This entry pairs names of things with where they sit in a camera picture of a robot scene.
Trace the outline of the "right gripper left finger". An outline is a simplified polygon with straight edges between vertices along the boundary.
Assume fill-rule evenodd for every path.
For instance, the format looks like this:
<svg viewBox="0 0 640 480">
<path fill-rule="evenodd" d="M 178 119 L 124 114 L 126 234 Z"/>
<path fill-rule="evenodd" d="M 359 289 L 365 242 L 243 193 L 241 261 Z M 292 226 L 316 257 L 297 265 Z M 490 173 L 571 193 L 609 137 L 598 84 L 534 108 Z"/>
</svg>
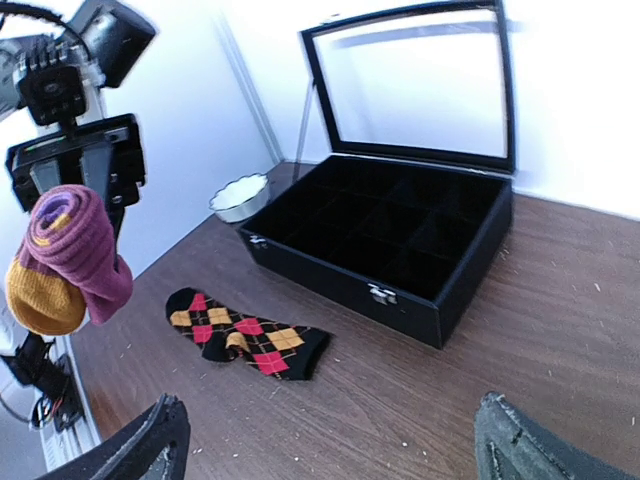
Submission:
<svg viewBox="0 0 640 480">
<path fill-rule="evenodd" d="M 47 474 L 49 479 L 183 480 L 191 427 L 184 403 L 163 394 L 106 442 Z"/>
</svg>

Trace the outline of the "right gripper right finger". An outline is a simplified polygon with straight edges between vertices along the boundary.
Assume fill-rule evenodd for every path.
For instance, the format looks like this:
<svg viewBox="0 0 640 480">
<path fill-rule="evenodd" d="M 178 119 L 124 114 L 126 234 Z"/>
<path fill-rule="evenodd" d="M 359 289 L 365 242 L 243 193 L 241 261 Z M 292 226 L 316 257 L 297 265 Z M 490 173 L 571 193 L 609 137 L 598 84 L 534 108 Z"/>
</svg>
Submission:
<svg viewBox="0 0 640 480">
<path fill-rule="evenodd" d="M 474 419 L 480 479 L 631 479 L 633 476 L 565 442 L 497 392 Z"/>
</svg>

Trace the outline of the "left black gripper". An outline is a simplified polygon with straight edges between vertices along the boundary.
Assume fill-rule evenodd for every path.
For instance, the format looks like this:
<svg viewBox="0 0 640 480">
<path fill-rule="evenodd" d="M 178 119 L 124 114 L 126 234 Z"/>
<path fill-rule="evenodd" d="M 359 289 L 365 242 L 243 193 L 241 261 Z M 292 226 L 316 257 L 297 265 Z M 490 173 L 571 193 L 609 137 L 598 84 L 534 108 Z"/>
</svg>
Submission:
<svg viewBox="0 0 640 480">
<path fill-rule="evenodd" d="M 11 186 L 23 211 L 62 184 L 95 190 L 108 209 L 134 205 L 146 183 L 140 129 L 133 114 L 90 122 L 71 136 L 44 135 L 9 147 L 5 161 Z"/>
</svg>

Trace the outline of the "maroon purple striped sock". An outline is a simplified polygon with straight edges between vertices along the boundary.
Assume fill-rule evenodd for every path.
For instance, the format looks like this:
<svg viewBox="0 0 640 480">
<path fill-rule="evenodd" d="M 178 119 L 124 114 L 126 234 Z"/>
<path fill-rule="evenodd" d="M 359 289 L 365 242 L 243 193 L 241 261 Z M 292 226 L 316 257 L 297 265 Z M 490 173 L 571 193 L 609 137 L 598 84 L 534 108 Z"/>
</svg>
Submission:
<svg viewBox="0 0 640 480">
<path fill-rule="evenodd" d="M 27 330 L 71 334 L 107 322 L 130 299 L 133 275 L 116 253 L 103 200 L 83 185 L 43 194 L 6 275 L 6 300 Z"/>
</svg>

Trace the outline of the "black red orange argyle sock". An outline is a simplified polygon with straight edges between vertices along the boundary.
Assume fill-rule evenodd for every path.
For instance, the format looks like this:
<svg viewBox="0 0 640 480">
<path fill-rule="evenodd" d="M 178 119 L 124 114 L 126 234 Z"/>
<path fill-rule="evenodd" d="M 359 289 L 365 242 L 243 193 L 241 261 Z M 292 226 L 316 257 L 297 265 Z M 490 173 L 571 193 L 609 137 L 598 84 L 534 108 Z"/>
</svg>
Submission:
<svg viewBox="0 0 640 480">
<path fill-rule="evenodd" d="M 201 356 L 227 363 L 237 358 L 265 376 L 307 381 L 332 338 L 324 330 L 237 312 L 203 291 L 187 287 L 165 304 L 169 324 L 193 342 Z"/>
</svg>

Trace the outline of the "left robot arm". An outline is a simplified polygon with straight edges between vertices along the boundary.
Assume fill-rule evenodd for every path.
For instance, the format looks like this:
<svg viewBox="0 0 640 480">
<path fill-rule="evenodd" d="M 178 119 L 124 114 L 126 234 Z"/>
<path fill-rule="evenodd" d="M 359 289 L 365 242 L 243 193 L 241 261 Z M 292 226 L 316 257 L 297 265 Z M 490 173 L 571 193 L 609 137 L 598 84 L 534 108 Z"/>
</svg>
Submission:
<svg viewBox="0 0 640 480">
<path fill-rule="evenodd" d="M 69 21 L 44 7 L 4 1 L 1 16 L 62 30 L 1 42 L 1 115 L 25 109 L 38 131 L 6 154 L 22 209 L 32 210 L 62 184 L 93 189 L 110 213 L 137 203 L 146 181 L 139 125 L 133 114 L 107 116 L 102 91 L 121 85 L 155 37 L 153 25 L 118 1 L 85 1 Z"/>
</svg>

